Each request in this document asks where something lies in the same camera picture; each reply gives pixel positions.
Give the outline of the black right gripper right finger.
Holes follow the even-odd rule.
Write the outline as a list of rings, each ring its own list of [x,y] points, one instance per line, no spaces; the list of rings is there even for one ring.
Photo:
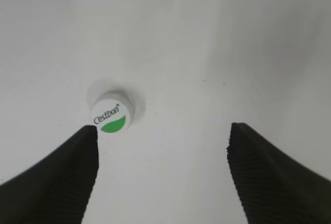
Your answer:
[[[245,123],[232,123],[231,176],[248,223],[330,223],[330,181]]]

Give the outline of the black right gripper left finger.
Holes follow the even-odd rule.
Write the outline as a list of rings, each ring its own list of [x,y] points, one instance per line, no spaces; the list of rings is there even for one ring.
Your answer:
[[[1,184],[1,223],[81,223],[99,169],[97,128],[87,125]]]

